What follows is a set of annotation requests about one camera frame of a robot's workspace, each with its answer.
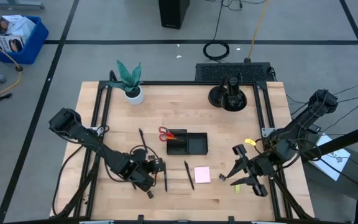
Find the scissors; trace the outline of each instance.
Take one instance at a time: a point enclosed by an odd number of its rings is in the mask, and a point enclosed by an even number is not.
[[[179,140],[177,139],[166,127],[159,127],[158,131],[161,133],[160,134],[160,141],[168,141],[168,140]]]

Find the computer tower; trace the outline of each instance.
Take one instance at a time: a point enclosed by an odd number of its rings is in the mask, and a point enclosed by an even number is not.
[[[190,0],[158,0],[161,25],[180,29]]]

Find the yellow cable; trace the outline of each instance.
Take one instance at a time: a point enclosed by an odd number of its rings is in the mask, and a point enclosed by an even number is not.
[[[258,24],[256,25],[255,32],[254,32],[254,37],[252,38],[251,49],[249,50],[249,54],[248,54],[249,59],[251,58],[251,53],[252,53],[252,50],[254,49],[254,42],[255,42],[256,34],[258,33],[260,22],[262,22],[262,19],[265,15],[265,11],[266,11],[268,4],[269,4],[269,0],[266,0],[264,10],[262,11],[262,13],[259,16]]]
[[[7,54],[5,51],[3,51],[3,49],[0,48],[0,51],[1,51],[4,55],[6,55],[9,59],[11,59],[11,61],[15,64],[16,68],[20,68],[20,67],[21,67],[9,54]],[[4,92],[10,90],[11,88],[15,87],[15,86],[20,82],[21,76],[22,76],[22,72],[18,72],[18,77],[17,77],[16,82],[13,83],[13,85],[11,85],[10,87],[6,88],[5,90],[0,91],[0,95],[3,94]]]

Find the wooden table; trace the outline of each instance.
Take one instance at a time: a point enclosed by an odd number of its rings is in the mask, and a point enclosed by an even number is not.
[[[84,82],[78,98],[76,111],[79,112],[84,126],[89,126],[92,119],[98,82]],[[257,197],[252,188],[241,186],[236,194],[229,184],[246,175],[242,172],[221,182],[220,173],[227,175],[232,169],[237,156],[232,147],[244,143],[244,139],[260,138],[259,120],[255,107],[254,92],[251,86],[241,86],[246,94],[248,104],[240,112],[228,112],[212,106],[207,95],[211,86],[143,86],[144,102],[133,106],[126,102],[124,92],[113,89],[107,125],[110,131],[104,137],[104,143],[111,149],[121,152],[142,144],[138,129],[144,132],[145,141],[167,163],[168,192],[164,189],[163,173],[157,176],[157,185],[152,188],[154,198],[151,200],[141,190],[134,190],[130,183],[116,183],[109,179],[102,166],[99,169],[98,183],[94,198],[92,219],[136,220],[144,215],[145,220],[227,220],[234,216],[236,221],[274,220],[269,182],[266,177],[259,180],[265,184],[269,195]],[[283,83],[268,83],[268,93],[273,117],[277,128],[286,126],[290,121],[290,112]],[[267,122],[263,93],[260,91],[264,121]],[[208,133],[208,155],[206,156],[168,156],[166,143],[158,140],[158,127],[187,129],[188,132]],[[77,148],[68,143],[65,159]],[[252,158],[257,152],[246,145],[247,156]],[[62,174],[57,195],[57,210],[60,211],[78,188],[85,150],[78,153],[66,166]],[[194,181],[193,168],[209,166],[210,184],[195,184],[195,190],[186,174],[183,161],[189,163]],[[314,215],[303,166],[299,160],[285,170],[289,191],[298,203],[311,216]],[[83,204],[87,203],[88,194],[84,195]],[[282,204],[280,211],[285,212]]]

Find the potted plant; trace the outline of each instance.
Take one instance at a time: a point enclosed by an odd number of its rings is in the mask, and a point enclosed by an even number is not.
[[[128,103],[132,105],[138,105],[143,101],[144,95],[142,87],[140,87],[140,75],[142,73],[142,67],[139,65],[134,69],[132,74],[130,74],[127,68],[122,62],[117,60],[117,66],[119,71],[119,76],[121,77],[122,82],[109,82],[108,84],[114,88],[120,88],[125,91],[125,97]]]

